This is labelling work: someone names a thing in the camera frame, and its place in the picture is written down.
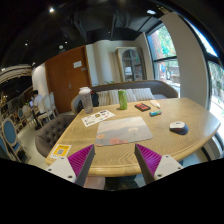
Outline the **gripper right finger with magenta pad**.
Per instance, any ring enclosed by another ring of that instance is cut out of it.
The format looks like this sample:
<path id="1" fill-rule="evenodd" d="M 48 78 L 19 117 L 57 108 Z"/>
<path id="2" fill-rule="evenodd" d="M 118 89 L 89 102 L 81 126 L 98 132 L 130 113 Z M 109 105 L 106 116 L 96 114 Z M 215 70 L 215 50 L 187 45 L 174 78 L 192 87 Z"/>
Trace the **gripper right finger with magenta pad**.
<path id="1" fill-rule="evenodd" d="M 172 156 L 160 155 L 140 144 L 135 145 L 135 156 L 146 184 L 150 184 L 183 168 Z"/>

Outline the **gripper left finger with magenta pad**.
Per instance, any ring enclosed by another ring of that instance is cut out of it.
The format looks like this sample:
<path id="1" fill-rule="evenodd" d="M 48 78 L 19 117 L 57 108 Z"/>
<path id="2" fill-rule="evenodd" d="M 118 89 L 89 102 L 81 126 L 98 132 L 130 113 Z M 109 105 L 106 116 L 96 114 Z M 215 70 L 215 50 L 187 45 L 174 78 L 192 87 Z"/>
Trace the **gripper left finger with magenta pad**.
<path id="1" fill-rule="evenodd" d="M 89 145 L 69 157 L 58 158 L 47 171 L 83 187 L 94 156 L 94 145 Z"/>

